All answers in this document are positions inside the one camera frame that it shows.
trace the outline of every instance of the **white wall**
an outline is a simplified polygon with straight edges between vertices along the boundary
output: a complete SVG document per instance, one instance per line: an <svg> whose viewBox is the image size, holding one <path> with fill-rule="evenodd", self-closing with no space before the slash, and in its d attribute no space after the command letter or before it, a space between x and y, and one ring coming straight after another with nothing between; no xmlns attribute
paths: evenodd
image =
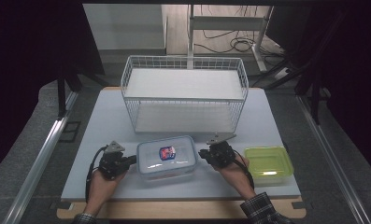
<svg viewBox="0 0 371 224"><path fill-rule="evenodd" d="M83 4L98 49L164 49L161 5Z"/></svg>

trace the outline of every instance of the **black cable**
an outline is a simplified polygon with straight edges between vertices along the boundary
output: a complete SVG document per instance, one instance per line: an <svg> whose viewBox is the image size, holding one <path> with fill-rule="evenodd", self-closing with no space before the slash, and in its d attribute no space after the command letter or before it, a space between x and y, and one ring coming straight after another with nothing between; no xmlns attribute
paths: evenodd
<svg viewBox="0 0 371 224"><path fill-rule="evenodd" d="M89 172L88 172L88 174L86 176L86 189L85 189L85 199L86 199L86 202L89 201L89 190L90 190L90 185L91 185L91 182L92 182L92 173L96 169L96 168L94 168L95 160L97 159L97 157L100 154L100 152L102 152L102 151L104 151L106 149L107 149L107 146L106 147L101 147L100 149L98 149L98 151L94 155L94 158L93 158L92 163L90 163Z"/></svg>
<svg viewBox="0 0 371 224"><path fill-rule="evenodd" d="M249 169L247 168L247 165L246 163L243 161L243 159L241 159L243 161L244 164L242 164L240 161L238 161L236 158L230 158L229 156L227 156L226 154L224 153L221 153L220 151L217 151L217 153L221 154L223 157L226 157L227 160L229 161L232 161L234 164L236 164L238 167L240 167L240 169L243 171L244 175L246 175L247 179L249 180L250 182L250 185L252 186L253 189L255 189L255 185L254 185L254 179L252 178L252 175L249 171Z"/></svg>
<svg viewBox="0 0 371 224"><path fill-rule="evenodd" d="M235 15L237 15L237 12L241 11L243 9L243 6L240 6L238 10L235 12Z"/></svg>
<svg viewBox="0 0 371 224"><path fill-rule="evenodd" d="M247 8L249 8L249 6L246 6L246 9L244 10L244 14L243 14L243 17L245 17L245 16L246 16L246 14L247 14Z"/></svg>
<svg viewBox="0 0 371 224"><path fill-rule="evenodd" d="M229 51L231 51L232 49L234 49L234 48L231 48L231 49L228 49L228 50L224 50L224 51L216 51L216 50L214 50L214 49L209 49L208 47L206 47L206 46L204 46L204 45L199 45L199 44L194 44L195 46L198 46L198 47L201 47L201 48L204 48L204 49L208 49L208 50L210 50L210 51L212 51L212 52L214 52L214 53L226 53L226 52L229 52Z"/></svg>
<svg viewBox="0 0 371 224"><path fill-rule="evenodd" d="M235 50L239 51L239 52L246 52L248 51L249 49L251 49L252 47L252 44L253 43L253 40L250 42L249 39L245 38L244 36L242 37L238 37L238 31L237 31L237 35L235 38L233 38L230 42L230 45L232 46L232 48L234 48ZM246 49L238 49L236 48L235 46L238 45L238 44L246 44L248 45L248 47Z"/></svg>
<svg viewBox="0 0 371 224"><path fill-rule="evenodd" d="M203 16L203 5L200 5L200 14ZM230 32L227 32L227 33L224 33L224 34L221 34L221 35L206 36L205 30L203 30L203 35L206 39L213 39L213 38L221 37L221 36L224 36L224 35L229 35L233 32L235 32L235 31L230 31Z"/></svg>
<svg viewBox="0 0 371 224"><path fill-rule="evenodd" d="M186 33L188 35L188 39L189 39L189 20L190 20L190 18L189 18L189 7L190 7L190 5L188 5L186 7Z"/></svg>
<svg viewBox="0 0 371 224"><path fill-rule="evenodd" d="M255 11L254 11L254 17L257 16L257 9L258 9L258 6L255 7ZM252 31L252 40L255 39L255 31Z"/></svg>
<svg viewBox="0 0 371 224"><path fill-rule="evenodd" d="M211 16L212 16L212 12L211 12L211 10L209 9L209 7L210 7L211 5L207 5L207 9L208 9L208 11L210 12L210 14L211 14Z"/></svg>
<svg viewBox="0 0 371 224"><path fill-rule="evenodd" d="M246 40L248 41L250 44L254 44L255 41L253 39L250 39L250 38L247 38L246 36L237 36L235 37L232 41L234 41L235 39L237 40ZM264 47L260 46L260 52L262 55L264 56L277 56L277 57L284 57L285 54L284 53L274 53L274 52L270 52L268 51L267 49L265 49Z"/></svg>

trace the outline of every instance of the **metal rail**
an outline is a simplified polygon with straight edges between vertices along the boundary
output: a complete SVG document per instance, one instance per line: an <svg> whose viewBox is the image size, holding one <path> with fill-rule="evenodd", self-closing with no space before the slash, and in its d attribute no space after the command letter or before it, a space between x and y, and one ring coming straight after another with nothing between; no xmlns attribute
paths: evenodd
<svg viewBox="0 0 371 224"><path fill-rule="evenodd" d="M327 138L325 137L324 132L321 129L321 126L315 123L314 119L308 112L307 102L305 102L305 99L301 96L297 96L297 100L302 107L305 117L307 118L307 122L310 125L311 131L318 140L321 151L325 159L328 161L328 165L330 166L336 182L339 185L339 188L342 190L342 193L344 194L345 199L348 202L350 210L353 213L357 223L371 223L356 190L343 171L342 166L337 160L335 153L333 152Z"/></svg>
<svg viewBox="0 0 371 224"><path fill-rule="evenodd" d="M38 156L36 157L36 161L31 167L28 176L22 183L21 189L17 194L15 200L13 201L13 204L11 205L9 211L7 212L7 216L5 217L3 223L19 223L21 221L21 217L24 214L24 211L27 208L32 195L34 194L40 177L45 171L51 153L53 152L60 138L60 134L64 129L64 126L71 113L72 106L74 105L77 97L78 94L75 92L71 92L69 94L66 100L66 112L63 118L54 122L45 143L43 144Z"/></svg>

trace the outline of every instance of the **yellow plastic container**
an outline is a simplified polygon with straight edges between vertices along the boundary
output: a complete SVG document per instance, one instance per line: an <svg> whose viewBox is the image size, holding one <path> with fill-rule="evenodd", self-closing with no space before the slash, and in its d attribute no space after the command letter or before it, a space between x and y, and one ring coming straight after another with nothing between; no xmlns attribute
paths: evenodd
<svg viewBox="0 0 371 224"><path fill-rule="evenodd" d="M249 147L245 156L256 184L280 183L293 174L293 164L284 147Z"/></svg>

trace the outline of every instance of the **black curtain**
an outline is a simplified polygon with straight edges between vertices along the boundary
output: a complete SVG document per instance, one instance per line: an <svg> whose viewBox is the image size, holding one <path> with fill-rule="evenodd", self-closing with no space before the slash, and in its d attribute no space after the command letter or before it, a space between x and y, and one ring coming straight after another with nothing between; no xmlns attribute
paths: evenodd
<svg viewBox="0 0 371 224"><path fill-rule="evenodd" d="M0 162L60 72L104 74L80 1L1 0Z"/></svg>
<svg viewBox="0 0 371 224"><path fill-rule="evenodd" d="M371 165L371 4L350 9L323 56L328 107Z"/></svg>

